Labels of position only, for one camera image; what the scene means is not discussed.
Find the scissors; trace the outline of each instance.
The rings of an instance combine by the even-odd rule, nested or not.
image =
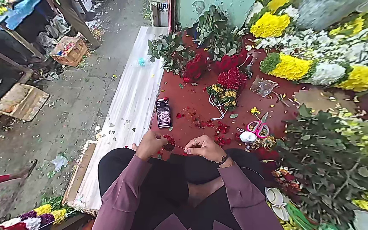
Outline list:
[[[268,114],[269,112],[266,112],[261,119],[259,119],[259,117],[257,116],[257,118],[259,119],[258,121],[254,121],[248,124],[248,130],[254,133],[258,138],[266,138],[267,136],[269,136],[269,127],[265,123]]]

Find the phone screen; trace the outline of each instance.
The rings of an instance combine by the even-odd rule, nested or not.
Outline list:
[[[167,100],[156,102],[157,123],[159,128],[170,128],[171,114]]]

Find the wooden crate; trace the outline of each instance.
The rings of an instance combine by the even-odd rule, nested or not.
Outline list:
[[[0,113],[30,121],[48,97],[49,94],[36,87],[17,83],[1,98]]]
[[[66,44],[72,42],[75,43],[74,48],[65,54],[59,55],[59,53],[64,50]],[[83,55],[85,55],[87,50],[88,47],[82,39],[64,36],[55,46],[55,48],[49,53],[49,55],[62,65],[76,67],[82,60]]]

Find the plastic bottle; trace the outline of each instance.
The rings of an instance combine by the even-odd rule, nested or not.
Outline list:
[[[150,56],[139,58],[137,60],[137,67],[145,67],[147,65],[150,65],[152,62],[150,61]]]

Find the purple sleeve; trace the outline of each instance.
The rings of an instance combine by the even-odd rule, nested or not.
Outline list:
[[[241,229],[283,230],[266,203],[265,196],[249,181],[236,163],[218,171],[227,189],[231,212]]]
[[[140,186],[151,164],[133,156],[129,165],[102,196],[92,230],[129,230],[140,202]]]

